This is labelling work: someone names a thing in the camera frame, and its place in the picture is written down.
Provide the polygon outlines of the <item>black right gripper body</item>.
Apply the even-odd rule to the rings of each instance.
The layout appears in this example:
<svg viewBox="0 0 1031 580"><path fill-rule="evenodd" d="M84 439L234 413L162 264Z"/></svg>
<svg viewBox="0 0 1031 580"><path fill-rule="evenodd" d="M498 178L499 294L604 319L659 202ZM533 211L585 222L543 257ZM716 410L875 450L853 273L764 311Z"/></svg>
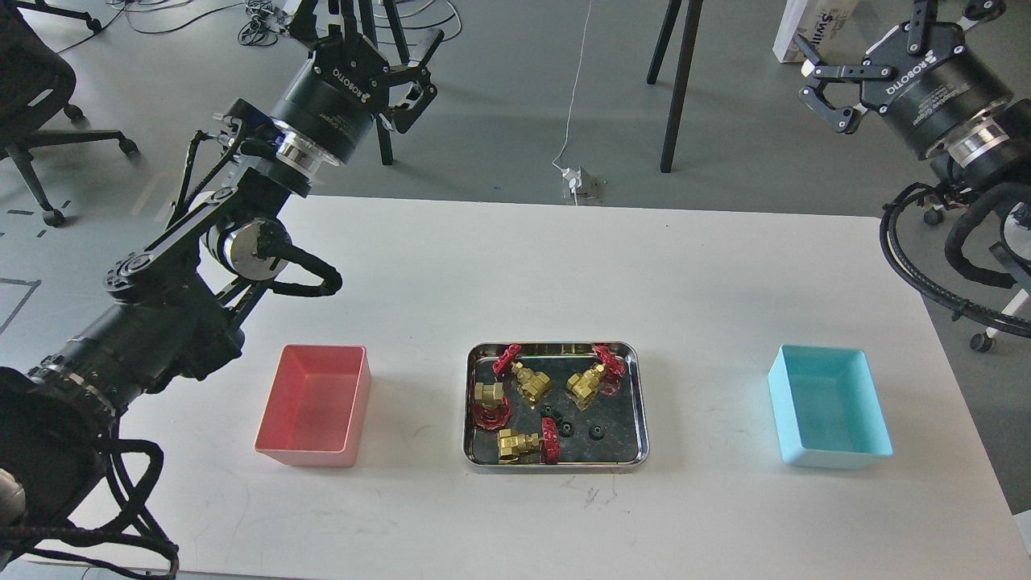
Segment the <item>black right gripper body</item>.
<svg viewBox="0 0 1031 580"><path fill-rule="evenodd" d="M950 130L1012 101L1012 90L967 48L957 23L931 23L924 52L910 55L905 26L895 26L865 52L872 67L894 69L887 80L863 81L860 101L876 111L920 160L942 153Z"/></svg>

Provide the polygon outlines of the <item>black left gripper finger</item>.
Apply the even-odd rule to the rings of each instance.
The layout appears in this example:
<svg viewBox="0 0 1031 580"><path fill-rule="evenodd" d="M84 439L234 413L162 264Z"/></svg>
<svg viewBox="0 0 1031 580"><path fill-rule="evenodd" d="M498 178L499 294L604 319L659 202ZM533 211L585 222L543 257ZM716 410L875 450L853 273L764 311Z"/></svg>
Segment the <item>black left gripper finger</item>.
<svg viewBox="0 0 1031 580"><path fill-rule="evenodd" d="M408 94L401 102L389 106L379 115L383 127L387 130L405 135L415 121L428 109L438 95L429 71L419 71L415 78L409 81Z"/></svg>
<svg viewBox="0 0 1031 580"><path fill-rule="evenodd" d="M421 82L428 81L430 72L427 65L442 43L445 33L443 30L427 30L427 34L415 48L408 53L409 60L406 63L391 66L389 72L384 74L386 82Z"/></svg>

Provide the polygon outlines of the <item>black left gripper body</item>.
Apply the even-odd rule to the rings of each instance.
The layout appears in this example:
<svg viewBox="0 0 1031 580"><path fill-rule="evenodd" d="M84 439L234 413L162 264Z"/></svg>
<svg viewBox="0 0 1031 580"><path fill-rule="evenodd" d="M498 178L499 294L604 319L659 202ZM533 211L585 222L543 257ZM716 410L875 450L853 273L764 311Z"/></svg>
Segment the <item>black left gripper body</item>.
<svg viewBox="0 0 1031 580"><path fill-rule="evenodd" d="M394 65L364 35L319 38L273 107L272 117L282 131L311 143L334 164L350 161L374 131L383 164L392 165L390 130L379 115L391 106L391 89L404 84L384 81Z"/></svg>

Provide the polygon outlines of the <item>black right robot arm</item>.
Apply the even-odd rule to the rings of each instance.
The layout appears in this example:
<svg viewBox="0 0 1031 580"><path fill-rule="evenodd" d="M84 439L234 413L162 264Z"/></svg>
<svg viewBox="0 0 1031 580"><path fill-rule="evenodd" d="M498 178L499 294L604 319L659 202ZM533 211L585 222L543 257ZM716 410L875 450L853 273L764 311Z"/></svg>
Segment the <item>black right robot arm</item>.
<svg viewBox="0 0 1031 580"><path fill-rule="evenodd" d="M880 245L888 264L954 319L986 327L970 346L987 351L991 331L1029 335L1029 317L1015 307L998 311L935 282L906 255L898 221L911 205L936 225L950 209L962 214L946 236L944 257L957 274L979 285L1029 289L1029 102L968 47L966 34L1001 8L967 8L956 23L939 21L919 2L865 52L858 64L829 64L803 35L805 86L799 98L840 135L851 135L866 113L879 115L918 159L930 162L936 184L905 187L884 206Z"/></svg>

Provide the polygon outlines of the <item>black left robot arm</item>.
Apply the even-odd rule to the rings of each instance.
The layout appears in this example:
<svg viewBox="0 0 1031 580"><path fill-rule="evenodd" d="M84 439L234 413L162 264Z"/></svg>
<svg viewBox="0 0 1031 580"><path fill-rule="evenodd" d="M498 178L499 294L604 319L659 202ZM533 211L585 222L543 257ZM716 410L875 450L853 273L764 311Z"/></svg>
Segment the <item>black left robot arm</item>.
<svg viewBox="0 0 1031 580"><path fill-rule="evenodd" d="M342 289L330 264L300 249L277 217L305 196L323 163L350 159L372 125L404 133L437 94L428 62L445 33L412 56L384 59L354 25L304 40L308 58L271 114L247 101L222 121L224 187L182 195L166 230L119 260L104 280L114 305L28 372L2 370L2 562L26 554L79 561L135 579L114 564L40 548L104 544L149 550L178 572L178 548L145 503L164 465L151 441L121 438L136 397L171 379L203 379L242 355L243 320L265 293Z"/></svg>

